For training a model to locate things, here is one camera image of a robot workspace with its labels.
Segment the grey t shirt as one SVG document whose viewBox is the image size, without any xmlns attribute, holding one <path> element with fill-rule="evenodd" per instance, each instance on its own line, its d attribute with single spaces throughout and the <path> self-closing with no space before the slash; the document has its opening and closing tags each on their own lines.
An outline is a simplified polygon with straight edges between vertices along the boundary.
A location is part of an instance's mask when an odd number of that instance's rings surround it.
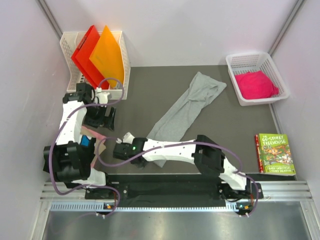
<svg viewBox="0 0 320 240">
<path fill-rule="evenodd" d="M 179 142 L 201 110 L 211 104 L 226 87 L 226 83 L 197 72 L 189 88 L 155 123 L 147 138 L 161 142 Z"/>
</svg>

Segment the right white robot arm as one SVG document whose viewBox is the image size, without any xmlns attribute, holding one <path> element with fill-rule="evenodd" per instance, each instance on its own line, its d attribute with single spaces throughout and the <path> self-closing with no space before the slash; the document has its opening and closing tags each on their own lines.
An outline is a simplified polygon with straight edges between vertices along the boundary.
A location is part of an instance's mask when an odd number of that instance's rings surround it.
<svg viewBox="0 0 320 240">
<path fill-rule="evenodd" d="M 203 175 L 220 178 L 239 198 L 252 191 L 245 174 L 233 166 L 223 148 L 205 135 L 183 142 L 159 141 L 127 134 L 115 145 L 113 157 L 144 167 L 149 162 L 177 161 L 192 164 Z"/>
</svg>

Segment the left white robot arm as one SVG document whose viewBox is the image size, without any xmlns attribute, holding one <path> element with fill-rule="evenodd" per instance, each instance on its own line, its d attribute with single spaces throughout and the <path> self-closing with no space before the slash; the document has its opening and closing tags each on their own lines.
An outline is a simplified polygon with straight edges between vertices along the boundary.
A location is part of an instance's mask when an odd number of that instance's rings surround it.
<svg viewBox="0 0 320 240">
<path fill-rule="evenodd" d="M 95 158 L 97 139 L 82 133 L 83 125 L 114 130 L 116 109 L 107 108 L 111 93 L 88 83 L 76 84 L 75 92 L 62 98 L 62 118 L 59 134 L 52 146 L 43 149 L 43 171 L 52 180 L 64 183 L 69 189 L 85 185 L 96 187 L 102 198 L 109 198 L 114 191 L 106 174 L 95 170 L 91 164 Z"/>
</svg>

